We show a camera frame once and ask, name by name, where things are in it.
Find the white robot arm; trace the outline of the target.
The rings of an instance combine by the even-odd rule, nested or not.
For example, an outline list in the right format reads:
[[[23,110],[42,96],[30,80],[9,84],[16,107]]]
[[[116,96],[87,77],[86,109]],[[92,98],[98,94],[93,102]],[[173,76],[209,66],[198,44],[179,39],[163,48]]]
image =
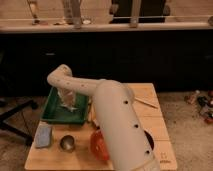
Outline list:
[[[115,80],[76,78],[70,71],[62,64],[47,76],[47,82],[92,98],[114,169],[160,171],[160,164],[133,107],[134,92]]]

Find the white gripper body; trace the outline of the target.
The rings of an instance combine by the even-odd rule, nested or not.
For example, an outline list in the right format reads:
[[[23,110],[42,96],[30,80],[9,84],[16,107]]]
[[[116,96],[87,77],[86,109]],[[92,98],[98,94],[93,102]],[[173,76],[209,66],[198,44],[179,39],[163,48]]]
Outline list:
[[[76,93],[67,89],[58,89],[58,95],[65,106],[73,106],[75,104]]]

